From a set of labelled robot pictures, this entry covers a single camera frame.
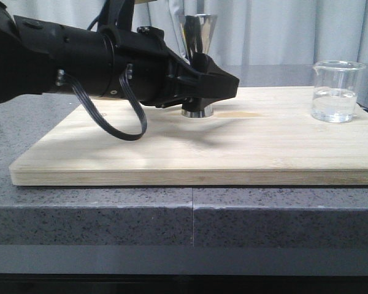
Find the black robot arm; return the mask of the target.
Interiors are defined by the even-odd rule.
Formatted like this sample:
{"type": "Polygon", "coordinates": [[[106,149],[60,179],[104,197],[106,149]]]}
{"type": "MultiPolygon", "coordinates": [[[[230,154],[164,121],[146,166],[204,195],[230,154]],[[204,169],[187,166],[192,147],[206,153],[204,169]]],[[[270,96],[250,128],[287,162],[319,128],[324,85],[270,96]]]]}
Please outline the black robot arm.
{"type": "Polygon", "coordinates": [[[123,96],[119,76],[146,106],[205,106],[235,97],[239,80],[203,53],[187,63],[164,42],[162,30],[133,32],[134,1],[106,1],[96,31],[21,16],[0,2],[0,103],[24,94],[68,93],[58,71],[76,78],[90,96],[123,96]]]}

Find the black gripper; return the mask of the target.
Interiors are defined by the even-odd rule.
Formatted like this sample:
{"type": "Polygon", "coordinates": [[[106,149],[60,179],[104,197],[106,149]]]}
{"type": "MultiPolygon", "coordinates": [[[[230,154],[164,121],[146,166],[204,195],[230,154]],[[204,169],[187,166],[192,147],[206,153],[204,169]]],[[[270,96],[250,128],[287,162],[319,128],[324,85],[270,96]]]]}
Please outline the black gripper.
{"type": "Polygon", "coordinates": [[[191,64],[164,41],[164,31],[141,26],[137,32],[102,26],[112,43],[113,72],[132,65],[129,81],[137,100],[145,106],[202,110],[214,102],[236,96],[239,79],[219,68],[207,54],[196,53],[191,64]]]}

